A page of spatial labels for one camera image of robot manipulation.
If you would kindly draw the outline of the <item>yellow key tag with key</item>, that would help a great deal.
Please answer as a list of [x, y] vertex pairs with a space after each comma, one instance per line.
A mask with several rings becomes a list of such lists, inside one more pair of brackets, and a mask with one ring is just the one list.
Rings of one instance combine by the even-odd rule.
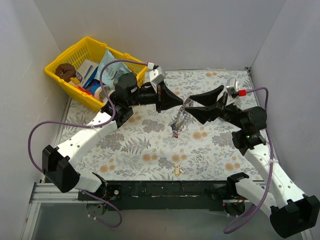
[[174, 167], [174, 175], [176, 177], [179, 177], [180, 175], [183, 175], [184, 174], [184, 171], [182, 169], [182, 167], [180, 165], [175, 165]]

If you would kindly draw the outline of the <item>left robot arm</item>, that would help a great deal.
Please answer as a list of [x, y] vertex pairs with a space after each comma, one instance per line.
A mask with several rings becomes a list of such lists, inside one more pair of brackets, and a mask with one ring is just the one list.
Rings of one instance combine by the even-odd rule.
[[166, 86], [164, 74], [153, 70], [151, 77], [152, 81], [138, 87], [132, 73], [123, 74], [110, 95], [115, 113], [107, 103], [85, 129], [56, 147], [48, 145], [43, 149], [42, 171], [62, 193], [72, 189], [85, 190], [95, 200], [103, 199], [107, 193], [106, 181], [97, 173], [76, 170], [83, 156], [128, 121], [134, 113], [134, 106], [155, 105], [155, 110], [160, 113], [183, 104], [183, 100]]

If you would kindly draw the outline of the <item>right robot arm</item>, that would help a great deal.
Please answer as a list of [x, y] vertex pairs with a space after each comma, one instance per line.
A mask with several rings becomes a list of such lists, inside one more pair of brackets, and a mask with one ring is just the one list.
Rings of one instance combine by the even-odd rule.
[[243, 172], [227, 178], [227, 195], [232, 199], [244, 197], [252, 206], [232, 220], [223, 230], [224, 234], [235, 232], [262, 210], [276, 233], [285, 239], [316, 225], [320, 201], [315, 195], [305, 194], [290, 179], [274, 156], [271, 137], [261, 135], [261, 130], [267, 128], [266, 107], [240, 109], [227, 103], [228, 97], [234, 99], [248, 93], [252, 90], [224, 90], [221, 85], [212, 91], [191, 95], [190, 99], [201, 106], [187, 107], [185, 111], [202, 124], [220, 118], [238, 127], [239, 130], [231, 134], [233, 145], [265, 182], [265, 187], [261, 187]]

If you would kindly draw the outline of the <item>floral patterned table mat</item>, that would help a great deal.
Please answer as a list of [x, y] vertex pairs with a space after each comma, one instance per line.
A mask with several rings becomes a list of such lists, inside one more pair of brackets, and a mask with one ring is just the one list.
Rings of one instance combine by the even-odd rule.
[[[236, 79], [241, 89], [253, 89], [246, 70], [166, 71], [168, 88], [185, 100]], [[238, 128], [216, 119], [200, 124], [192, 116], [179, 133], [172, 137], [171, 124], [179, 106], [157, 113], [154, 105], [133, 107], [133, 116], [117, 131], [99, 141], [76, 166], [77, 170], [96, 172], [105, 180], [226, 180], [244, 172], [251, 179], [262, 177], [234, 147], [232, 132]], [[96, 113], [75, 100], [66, 105], [68, 123], [88, 124]], [[175, 165], [184, 171], [174, 175]]]

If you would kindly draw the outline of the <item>grey brown pouch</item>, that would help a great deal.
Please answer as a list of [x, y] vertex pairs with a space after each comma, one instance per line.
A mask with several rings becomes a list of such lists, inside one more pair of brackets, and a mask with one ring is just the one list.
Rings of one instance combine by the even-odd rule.
[[106, 97], [106, 94], [109, 94], [110, 92], [110, 87], [109, 86], [103, 86], [101, 87], [99, 84], [97, 85], [97, 88], [94, 90], [94, 98], [103, 104], [106, 104], [108, 102], [108, 99]]

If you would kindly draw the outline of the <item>light blue chips bag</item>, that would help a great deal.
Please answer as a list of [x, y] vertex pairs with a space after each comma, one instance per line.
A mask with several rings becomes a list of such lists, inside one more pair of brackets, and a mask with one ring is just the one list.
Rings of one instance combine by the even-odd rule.
[[[100, 74], [103, 67], [111, 61], [116, 60], [113, 54], [107, 49], [104, 53], [102, 60], [100, 61], [97, 72], [94, 77], [95, 80], [100, 81]], [[114, 89], [115, 84], [123, 74], [130, 73], [131, 70], [123, 62], [116, 62], [110, 64], [102, 73], [102, 83], [109, 87], [111, 90]]]

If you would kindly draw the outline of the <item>white blue box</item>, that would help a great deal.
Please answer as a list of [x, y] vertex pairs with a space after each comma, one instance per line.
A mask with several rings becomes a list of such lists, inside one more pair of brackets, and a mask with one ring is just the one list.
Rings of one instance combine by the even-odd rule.
[[97, 74], [99, 64], [91, 60], [85, 59], [76, 71], [77, 85], [86, 89]]

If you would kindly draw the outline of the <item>yellow plastic shopping basket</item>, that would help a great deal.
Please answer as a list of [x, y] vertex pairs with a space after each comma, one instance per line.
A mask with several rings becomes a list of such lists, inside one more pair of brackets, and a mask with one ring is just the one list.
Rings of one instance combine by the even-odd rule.
[[[100, 80], [98, 81], [93, 79], [86, 89], [83, 89], [77, 85], [78, 79], [76, 77], [71, 78], [70, 82], [65, 82], [63, 79], [55, 75], [55, 70], [60, 64], [69, 63], [75, 67], [76, 71], [85, 60], [90, 60], [100, 64], [106, 50], [109, 50], [112, 53], [115, 60], [107, 63], [100, 73]], [[67, 48], [52, 63], [47, 65], [44, 71], [47, 75], [52, 77], [71, 98], [87, 108], [98, 112], [105, 105], [105, 103], [95, 99], [94, 90], [97, 88], [97, 85], [100, 85], [101, 87], [105, 86], [102, 82], [103, 71], [109, 65], [117, 62], [125, 63], [131, 72], [120, 76], [116, 83], [120, 81], [120, 78], [124, 78], [129, 74], [135, 76], [137, 87], [141, 87], [145, 83], [145, 73], [148, 69], [146, 64], [144, 64], [141, 60], [132, 57], [128, 53], [117, 51], [107, 46], [106, 43], [99, 42], [91, 37], [84, 37], [76, 44]], [[115, 85], [114, 89], [110, 89], [109, 94], [114, 92]]]

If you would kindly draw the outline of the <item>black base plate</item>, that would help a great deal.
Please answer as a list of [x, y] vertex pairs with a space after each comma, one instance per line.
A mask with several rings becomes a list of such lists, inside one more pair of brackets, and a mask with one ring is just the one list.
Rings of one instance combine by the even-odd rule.
[[80, 191], [78, 201], [111, 203], [119, 210], [225, 209], [242, 213], [245, 201], [258, 205], [264, 189], [244, 173], [225, 181], [108, 180], [95, 192]]

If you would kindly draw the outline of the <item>aluminium frame rail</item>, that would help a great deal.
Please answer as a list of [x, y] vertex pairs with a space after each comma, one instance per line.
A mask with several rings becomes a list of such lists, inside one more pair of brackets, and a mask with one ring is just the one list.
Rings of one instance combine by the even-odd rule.
[[62, 193], [50, 182], [36, 183], [21, 237], [32, 238], [44, 204], [85, 204], [88, 217], [99, 222], [107, 212], [207, 209], [236, 219], [227, 232], [262, 211], [284, 239], [304, 234], [316, 224], [320, 210], [317, 197], [300, 193], [290, 182], [279, 185], [276, 192], [265, 190], [262, 181], [232, 177], [226, 181], [114, 180], [103, 184], [95, 193], [78, 189]]

